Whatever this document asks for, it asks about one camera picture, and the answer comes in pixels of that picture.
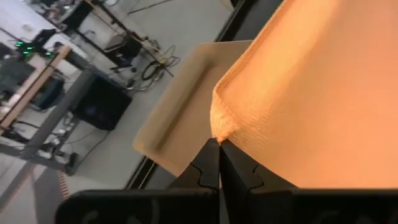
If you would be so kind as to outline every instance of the gray floor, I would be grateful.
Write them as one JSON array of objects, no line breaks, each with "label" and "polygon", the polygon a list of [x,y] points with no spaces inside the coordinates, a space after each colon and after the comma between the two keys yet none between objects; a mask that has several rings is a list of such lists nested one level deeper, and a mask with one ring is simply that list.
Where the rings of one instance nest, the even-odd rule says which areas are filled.
[{"label": "gray floor", "polygon": [[[130,16],[126,15],[128,11],[155,2],[158,1],[119,0],[117,5],[110,7],[110,10],[128,28],[136,31],[139,35],[148,35],[151,39],[156,39],[162,50],[175,45],[174,55],[181,57],[182,60],[197,44],[212,42],[230,14],[230,11],[218,0],[174,0],[146,11]],[[97,13],[106,21],[110,21],[101,12]],[[112,29],[102,24],[93,15],[89,16],[82,24],[81,31],[86,30],[95,31],[92,39],[100,46],[105,46],[109,38],[114,35]],[[87,46],[79,39],[76,39],[75,42],[81,45],[89,58],[93,58],[93,63],[97,67],[110,73],[109,67],[114,66],[110,61],[97,54],[92,47]],[[148,62],[144,59],[137,59],[135,63],[138,69],[142,69]],[[171,69],[173,72],[177,70],[178,66]],[[123,72],[125,78],[132,75],[129,72]],[[137,93],[133,96],[131,105],[116,129],[85,159],[74,176],[65,177],[70,194],[85,189],[120,189],[124,187],[142,156],[132,148],[132,140],[171,81],[172,77],[165,75],[150,91]],[[42,119],[29,110],[24,113],[24,116],[31,121]],[[94,127],[89,124],[81,123],[70,140],[79,139],[93,130]],[[84,140],[65,146],[64,150],[74,150],[84,155],[101,140],[104,134],[103,131],[96,130]],[[24,165],[24,161],[0,155],[0,195],[7,191],[12,180]],[[149,188],[164,188],[173,179],[165,170],[157,169],[156,172],[156,176],[159,177],[158,181],[152,180],[149,183]],[[7,203],[1,204],[0,201],[0,223],[51,223],[51,218],[48,217],[53,216],[54,209],[43,208],[45,206],[54,208],[62,200],[59,198],[60,189],[56,185],[59,183],[54,173],[53,170],[35,166],[33,172],[18,187],[18,191],[13,194],[13,197],[10,197]]]}]

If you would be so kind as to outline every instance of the beige tray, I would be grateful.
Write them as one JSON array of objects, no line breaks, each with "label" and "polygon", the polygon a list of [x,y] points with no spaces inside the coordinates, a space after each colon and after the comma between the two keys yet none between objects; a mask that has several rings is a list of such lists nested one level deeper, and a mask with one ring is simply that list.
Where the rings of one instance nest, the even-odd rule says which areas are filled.
[{"label": "beige tray", "polygon": [[173,175],[180,175],[211,138],[214,86],[250,43],[199,45],[138,132],[133,148]]}]

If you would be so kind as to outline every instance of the metal frame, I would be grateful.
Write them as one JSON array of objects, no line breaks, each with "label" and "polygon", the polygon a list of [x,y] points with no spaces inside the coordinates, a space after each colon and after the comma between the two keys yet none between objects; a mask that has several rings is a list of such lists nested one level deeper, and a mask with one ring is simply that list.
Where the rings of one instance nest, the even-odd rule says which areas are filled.
[{"label": "metal frame", "polygon": [[73,175],[77,170],[78,155],[76,153],[70,154],[69,161],[66,164],[57,161],[55,155],[57,155],[61,147],[65,144],[73,130],[76,128],[80,121],[78,118],[72,118],[71,122],[75,123],[75,125],[71,130],[65,133],[64,138],[62,138],[60,143],[53,149],[50,159],[46,159],[38,155],[37,152],[41,150],[45,140],[51,135],[57,124],[68,113],[68,110],[85,94],[86,86],[94,80],[94,77],[97,75],[106,75],[97,68],[89,66],[89,63],[85,59],[73,51],[70,51],[64,59],[76,66],[79,70],[82,70],[83,72],[81,75],[76,79],[70,89],[66,92],[65,96],[61,99],[60,103],[52,110],[23,149],[0,143],[0,153],[57,169],[68,175]]}]

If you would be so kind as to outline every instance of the wooden plank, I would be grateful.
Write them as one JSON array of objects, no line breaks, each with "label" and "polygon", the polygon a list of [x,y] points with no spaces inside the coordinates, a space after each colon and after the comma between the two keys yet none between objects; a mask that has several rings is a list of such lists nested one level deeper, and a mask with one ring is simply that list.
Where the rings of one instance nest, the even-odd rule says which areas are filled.
[{"label": "wooden plank", "polygon": [[58,50],[58,55],[51,62],[50,66],[39,65],[35,72],[24,82],[24,84],[18,89],[17,93],[14,94],[6,108],[2,108],[1,114],[4,114],[4,119],[0,123],[0,127],[8,128],[9,125],[19,116],[24,108],[29,104],[29,101],[33,99],[36,93],[44,85],[44,83],[53,74],[54,68],[69,54],[71,48],[69,46],[62,46]]}]

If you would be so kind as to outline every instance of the orange cloth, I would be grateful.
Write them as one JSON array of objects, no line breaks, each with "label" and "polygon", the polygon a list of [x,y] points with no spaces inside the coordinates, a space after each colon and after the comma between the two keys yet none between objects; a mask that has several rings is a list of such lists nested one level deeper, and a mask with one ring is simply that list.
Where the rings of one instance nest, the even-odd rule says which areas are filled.
[{"label": "orange cloth", "polygon": [[398,187],[398,1],[285,0],[211,128],[298,187]]}]

